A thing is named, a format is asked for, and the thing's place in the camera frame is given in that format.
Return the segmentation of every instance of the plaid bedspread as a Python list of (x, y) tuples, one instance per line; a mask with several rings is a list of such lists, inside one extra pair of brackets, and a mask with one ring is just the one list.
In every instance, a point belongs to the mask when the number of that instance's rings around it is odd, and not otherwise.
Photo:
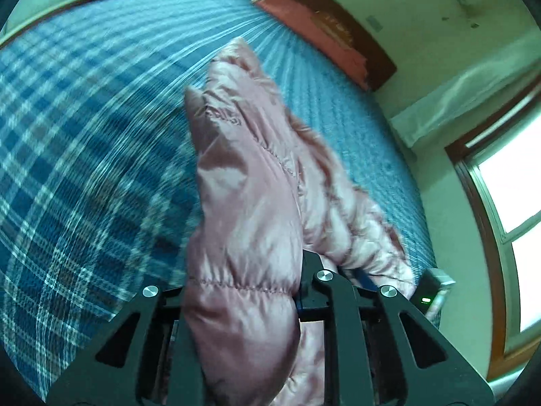
[[(200, 218), (183, 88), (243, 36), (434, 265), (419, 193), (378, 106), (250, 0), (103, 0), (0, 52), (0, 340), (43, 399), (147, 284), (178, 286)], [(341, 96), (331, 93), (340, 92)]]

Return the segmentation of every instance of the window frame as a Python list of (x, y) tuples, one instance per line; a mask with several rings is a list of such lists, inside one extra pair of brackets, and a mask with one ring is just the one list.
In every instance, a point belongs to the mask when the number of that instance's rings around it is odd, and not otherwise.
[[(506, 234), (477, 165), (496, 153), (529, 124), (531, 113), (539, 102), (541, 73), (497, 112), (445, 148), (477, 221), (489, 272), (493, 322), (487, 380), (498, 378), (525, 364), (541, 341), (541, 321), (517, 335), (517, 331), (520, 333), (520, 310), (510, 309), (511, 304), (520, 306), (511, 242), (541, 220), (541, 212)], [(511, 257), (513, 261), (505, 261), (503, 257)]]

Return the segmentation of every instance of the pink puffer jacket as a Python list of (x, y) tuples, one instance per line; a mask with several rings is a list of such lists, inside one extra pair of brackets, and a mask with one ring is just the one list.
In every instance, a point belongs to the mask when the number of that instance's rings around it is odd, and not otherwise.
[(186, 90), (186, 111), (204, 219), (188, 246), (184, 313), (207, 383), (221, 404), (320, 405), (323, 327), (301, 326), (293, 301), (302, 249), (409, 297), (397, 233), (241, 38), (213, 60), (204, 91)]

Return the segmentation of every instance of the wooden bed edge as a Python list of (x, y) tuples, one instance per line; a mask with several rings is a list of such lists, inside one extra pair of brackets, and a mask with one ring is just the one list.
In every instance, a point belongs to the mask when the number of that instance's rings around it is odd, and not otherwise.
[(93, 1), (98, 1), (98, 0), (69, 0), (64, 3), (61, 3), (60, 5), (52, 6), (52, 8), (49, 8), (43, 12), (40, 12), (34, 17), (29, 18), (25, 23), (18, 26), (14, 31), (6, 34), (5, 37), (0, 38), (0, 50), (2, 50), (2, 48), (6, 47), (8, 44), (11, 44), (15, 39), (21, 36), (24, 32), (38, 25), (42, 21), (52, 18), (56, 15), (59, 15), (62, 12), (65, 12), (66, 10), (73, 9), (74, 7), (77, 7), (77, 6), (85, 5)]
[(314, 12), (322, 11), (335, 16), (353, 36), (353, 47), (366, 59), (369, 85), (375, 91), (397, 71), (397, 66), (372, 35), (335, 0), (295, 0)]

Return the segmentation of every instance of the metal screw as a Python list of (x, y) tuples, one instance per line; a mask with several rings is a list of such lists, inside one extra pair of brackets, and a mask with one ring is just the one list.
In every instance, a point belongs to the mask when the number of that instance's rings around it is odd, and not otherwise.
[(383, 285), (379, 290), (386, 298), (394, 298), (398, 294), (397, 289), (391, 285)]
[(143, 289), (143, 296), (145, 296), (146, 298), (153, 298), (156, 294), (158, 294), (158, 291), (158, 287), (156, 287), (155, 285), (150, 285)]
[(316, 276), (320, 281), (330, 281), (333, 279), (333, 273), (329, 270), (320, 270)]

